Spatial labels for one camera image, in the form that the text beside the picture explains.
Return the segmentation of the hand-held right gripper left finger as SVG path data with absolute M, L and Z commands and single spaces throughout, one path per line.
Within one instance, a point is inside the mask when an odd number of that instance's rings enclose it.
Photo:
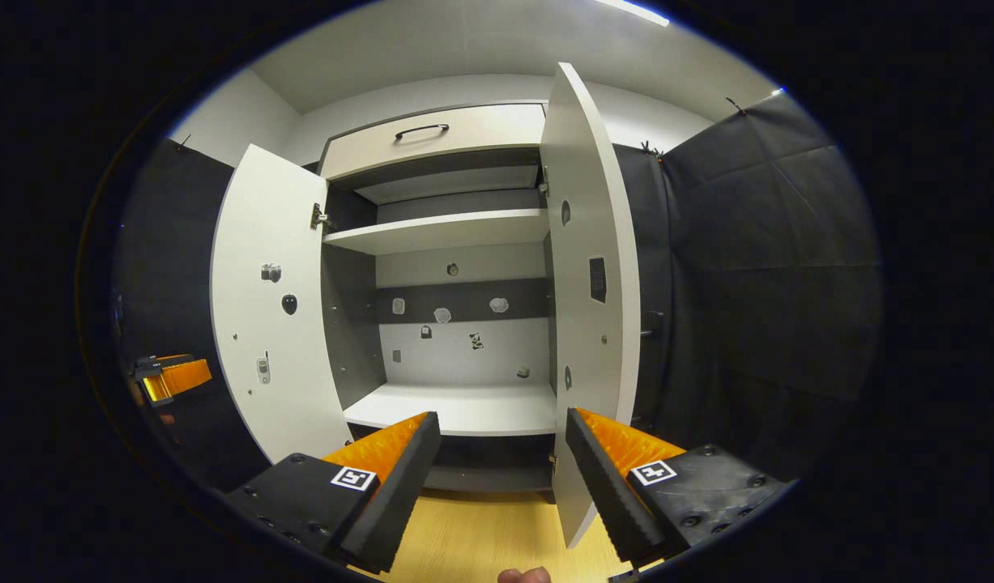
M 271 542 L 389 572 L 440 442 L 437 412 L 422 412 L 325 457 L 292 453 L 225 499 Z

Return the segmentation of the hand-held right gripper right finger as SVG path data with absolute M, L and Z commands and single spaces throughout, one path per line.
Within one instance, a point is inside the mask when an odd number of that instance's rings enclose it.
M 571 407 L 565 438 L 620 560 L 671 560 L 758 517 L 793 488 L 719 445 L 681 447 Z

